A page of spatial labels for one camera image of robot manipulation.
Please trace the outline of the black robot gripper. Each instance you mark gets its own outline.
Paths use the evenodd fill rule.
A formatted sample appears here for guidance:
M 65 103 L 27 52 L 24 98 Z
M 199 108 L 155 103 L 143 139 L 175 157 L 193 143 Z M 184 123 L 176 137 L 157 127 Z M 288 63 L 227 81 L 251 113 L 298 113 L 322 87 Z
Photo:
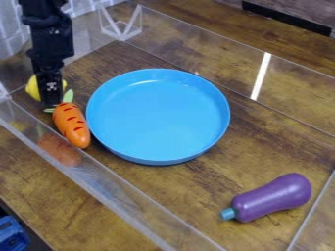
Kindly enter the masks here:
M 61 11 L 68 0 L 19 0 L 21 22 L 31 29 L 28 51 L 36 74 L 41 106 L 56 107 L 63 100 L 63 60 L 75 55 L 72 19 Z

